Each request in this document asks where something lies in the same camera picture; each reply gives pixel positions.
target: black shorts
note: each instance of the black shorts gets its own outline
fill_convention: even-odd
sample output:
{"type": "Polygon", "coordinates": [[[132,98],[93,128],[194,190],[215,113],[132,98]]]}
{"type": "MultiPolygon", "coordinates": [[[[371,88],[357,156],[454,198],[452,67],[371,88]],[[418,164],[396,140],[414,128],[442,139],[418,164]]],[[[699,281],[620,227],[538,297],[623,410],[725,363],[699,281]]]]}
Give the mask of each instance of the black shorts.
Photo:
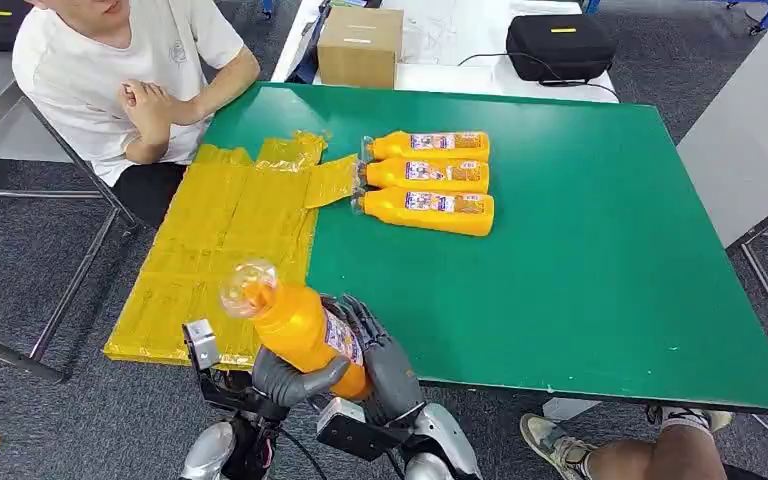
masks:
{"type": "Polygon", "coordinates": [[[731,465],[723,464],[723,469],[726,471],[726,478],[728,480],[767,480],[767,478],[752,473],[742,468],[733,467],[731,465]]]}
{"type": "Polygon", "coordinates": [[[113,194],[137,218],[157,228],[186,170],[186,165],[176,163],[133,165],[119,176],[113,185],[113,194]]]}

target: green table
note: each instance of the green table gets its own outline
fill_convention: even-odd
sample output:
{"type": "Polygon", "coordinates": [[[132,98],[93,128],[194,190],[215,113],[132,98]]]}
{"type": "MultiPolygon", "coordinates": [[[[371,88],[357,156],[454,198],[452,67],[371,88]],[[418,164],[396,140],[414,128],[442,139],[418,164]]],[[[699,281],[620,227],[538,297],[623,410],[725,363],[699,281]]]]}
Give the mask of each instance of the green table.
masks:
{"type": "Polygon", "coordinates": [[[653,107],[258,84],[204,141],[484,130],[488,237],[322,208],[308,283],[365,300],[427,381],[768,411],[768,340],[653,107]]]}

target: bottle label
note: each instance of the bottle label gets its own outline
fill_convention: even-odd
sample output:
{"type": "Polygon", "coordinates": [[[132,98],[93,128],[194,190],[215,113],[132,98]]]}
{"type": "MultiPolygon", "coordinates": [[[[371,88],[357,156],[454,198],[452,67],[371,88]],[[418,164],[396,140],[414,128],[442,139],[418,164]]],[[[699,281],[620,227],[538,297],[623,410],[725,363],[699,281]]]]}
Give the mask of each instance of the bottle label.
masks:
{"type": "Polygon", "coordinates": [[[444,213],[483,213],[484,198],[477,194],[441,195],[431,192],[408,192],[408,210],[432,210],[444,213]]]}
{"type": "Polygon", "coordinates": [[[411,148],[414,150],[479,147],[481,147],[481,135],[478,132],[415,133],[411,135],[411,148]]]}
{"type": "Polygon", "coordinates": [[[407,162],[406,180],[481,180],[478,162],[462,162],[460,167],[447,166],[445,170],[432,167],[428,162],[407,162]]]}
{"type": "Polygon", "coordinates": [[[363,366],[363,351],[352,329],[333,313],[325,310],[325,343],[352,363],[363,366]]]}

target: robot finger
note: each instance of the robot finger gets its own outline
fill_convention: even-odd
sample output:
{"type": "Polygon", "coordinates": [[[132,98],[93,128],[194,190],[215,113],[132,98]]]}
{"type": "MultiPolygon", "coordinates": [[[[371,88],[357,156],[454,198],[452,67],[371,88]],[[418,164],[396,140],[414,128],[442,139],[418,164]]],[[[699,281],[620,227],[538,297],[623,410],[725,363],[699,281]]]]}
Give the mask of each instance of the robot finger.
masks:
{"type": "Polygon", "coordinates": [[[319,301],[322,302],[322,306],[326,310],[340,317],[341,320],[345,320],[344,312],[340,309],[340,303],[337,301],[336,297],[332,297],[331,295],[325,293],[320,293],[319,301]]]}
{"type": "Polygon", "coordinates": [[[341,303],[336,303],[334,306],[340,310],[340,315],[338,316],[345,320],[345,322],[349,324],[349,327],[351,327],[351,329],[357,334],[361,348],[366,350],[366,347],[370,343],[374,342],[375,338],[369,335],[369,331],[367,331],[367,329],[363,326],[351,308],[341,303]]]}
{"type": "Polygon", "coordinates": [[[344,293],[341,299],[351,307],[349,310],[351,310],[352,315],[355,317],[357,324],[360,327],[359,329],[363,332],[362,335],[369,337],[368,341],[365,341],[365,343],[378,340],[379,330],[376,328],[374,322],[375,317],[369,312],[369,308],[367,308],[363,302],[348,293],[344,293]]]}
{"type": "Polygon", "coordinates": [[[372,314],[372,312],[369,310],[369,307],[367,307],[365,303],[349,295],[348,293],[343,294],[343,300],[351,305],[352,310],[355,311],[355,314],[357,314],[358,318],[360,318],[361,322],[363,322],[364,326],[369,332],[369,335],[373,339],[378,340],[382,335],[387,333],[387,331],[384,330],[384,327],[381,326],[381,323],[378,322],[378,319],[375,318],[375,315],[372,314]]]}

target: cardboard box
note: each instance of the cardboard box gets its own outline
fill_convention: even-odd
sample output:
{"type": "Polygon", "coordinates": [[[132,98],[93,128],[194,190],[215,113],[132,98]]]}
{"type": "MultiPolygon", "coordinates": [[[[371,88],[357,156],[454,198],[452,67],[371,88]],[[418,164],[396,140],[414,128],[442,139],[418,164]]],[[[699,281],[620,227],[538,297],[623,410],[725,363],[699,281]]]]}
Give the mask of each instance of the cardboard box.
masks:
{"type": "Polygon", "coordinates": [[[332,8],[317,44],[322,83],[393,88],[403,17],[401,10],[332,8]]]}

